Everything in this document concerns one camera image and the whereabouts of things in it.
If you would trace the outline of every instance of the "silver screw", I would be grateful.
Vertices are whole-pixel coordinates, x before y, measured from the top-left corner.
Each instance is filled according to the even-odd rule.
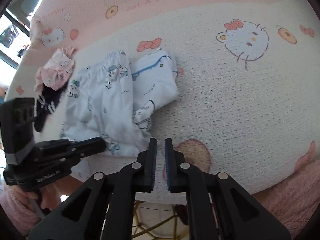
[[[94,174],[93,177],[96,180],[103,179],[103,173],[102,172],[97,172],[96,174]]]
[[[141,168],[141,163],[132,163],[131,167],[134,169],[140,169]]]
[[[181,167],[182,169],[189,169],[189,168],[190,168],[190,164],[189,164],[189,163],[181,163],[181,164],[180,164],[180,167]]]
[[[227,179],[228,178],[228,174],[226,174],[225,172],[220,172],[218,174],[218,178],[219,179]]]

